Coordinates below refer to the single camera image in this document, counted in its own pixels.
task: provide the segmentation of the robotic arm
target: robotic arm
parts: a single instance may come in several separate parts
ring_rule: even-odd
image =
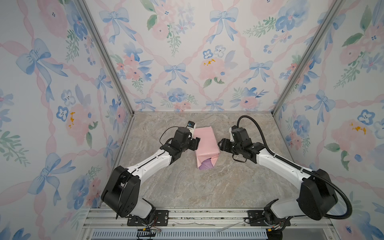
[[[258,128],[263,139],[253,143],[247,131],[239,127],[240,119],[249,118]],[[193,138],[195,123],[188,122],[187,127],[179,127],[175,136],[169,139],[160,149],[146,160],[128,168],[121,166],[115,168],[101,195],[101,200],[110,206],[120,217],[129,214],[140,217],[148,225],[154,219],[155,207],[144,199],[139,199],[140,185],[155,172],[171,165],[181,153],[187,149],[196,150],[199,138]],[[327,172],[319,169],[311,169],[299,166],[272,152],[265,141],[264,135],[257,122],[249,116],[241,116],[237,126],[230,128],[230,139],[223,138],[218,146],[220,150],[241,154],[245,159],[265,166],[300,190],[299,196],[291,199],[275,199],[264,207],[263,216],[259,219],[273,226],[281,222],[281,219],[306,215],[314,220],[322,217],[334,219],[346,219],[352,214],[352,205],[347,196],[335,186]],[[347,212],[341,216],[328,215],[327,212],[336,205],[340,194],[347,206]]]

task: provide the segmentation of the torn wrapping paper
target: torn wrapping paper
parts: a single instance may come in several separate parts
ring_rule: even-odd
[[[220,154],[212,127],[197,128],[194,137],[199,137],[199,147],[197,148],[196,158],[197,167],[200,170],[213,168]]]

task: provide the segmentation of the folded paper flap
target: folded paper flap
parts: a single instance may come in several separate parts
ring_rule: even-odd
[[[203,161],[209,158],[211,158],[212,164],[215,165],[218,155],[220,154],[220,149],[217,146],[212,127],[197,128],[194,131],[194,137],[200,138],[199,147],[195,151],[197,166],[199,167]]]

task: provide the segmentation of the black mounting plate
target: black mounting plate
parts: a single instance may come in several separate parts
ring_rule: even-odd
[[[157,227],[165,227],[165,226],[167,226],[168,225],[168,213],[169,213],[168,210],[155,210],[155,217],[154,217],[154,219],[156,220],[156,222],[154,223],[154,225],[157,226]],[[137,227],[137,226],[145,227],[146,224],[144,223],[142,218],[130,214],[128,216],[127,226],[130,226],[130,227]]]
[[[264,210],[248,210],[247,213],[248,213],[249,220],[252,221],[252,219],[261,218],[263,216],[263,211]],[[283,225],[285,223],[286,218],[280,218],[280,220],[281,220],[281,225]],[[251,225],[251,227],[255,227],[255,226],[270,226],[270,225],[266,224],[264,222],[264,220],[261,220],[261,221],[258,221],[258,222],[252,222],[250,225]]]

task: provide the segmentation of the green leaf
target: green leaf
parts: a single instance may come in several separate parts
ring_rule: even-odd
[[[92,135],[90,132],[87,132],[87,135],[85,137],[87,139],[88,146],[92,149]]]
[[[5,132],[3,133],[3,135],[1,136],[1,138],[5,138],[6,136],[9,135],[9,133],[10,133],[10,131],[5,131]]]
[[[211,85],[211,83],[212,83],[212,79],[207,79],[206,81],[205,81],[205,83],[204,83],[204,86],[203,86],[203,88],[206,88],[206,87],[208,87],[209,85]]]
[[[90,125],[88,125],[88,128],[89,128],[90,130],[95,129],[95,128],[97,127],[97,124],[98,124],[98,121],[97,121],[97,122],[93,122],[93,125],[94,125],[94,126],[92,126],[92,125],[90,124]]]
[[[348,167],[348,163],[349,161],[344,161],[344,158],[349,155],[347,151],[342,151],[341,152],[341,164],[343,165],[343,167],[349,171],[349,167]]]
[[[324,148],[328,149],[331,152],[338,152],[340,150],[340,146],[335,142],[325,145]]]
[[[362,36],[363,36],[362,33],[356,33],[356,34],[350,36],[350,37],[344,42],[344,44],[342,45],[342,47],[344,47],[344,46],[348,46],[348,45],[350,45],[350,44],[353,44],[353,43],[357,42]]]
[[[157,23],[157,15],[151,15],[147,21],[147,28],[150,30]]]
[[[143,4],[144,8],[150,12],[154,12],[155,8],[150,0],[140,0],[141,4]]]
[[[372,12],[367,5],[365,7],[364,13],[362,14],[361,21],[360,21],[360,28],[363,29],[364,32],[365,30],[367,30],[369,24],[371,23],[371,20],[372,20]]]

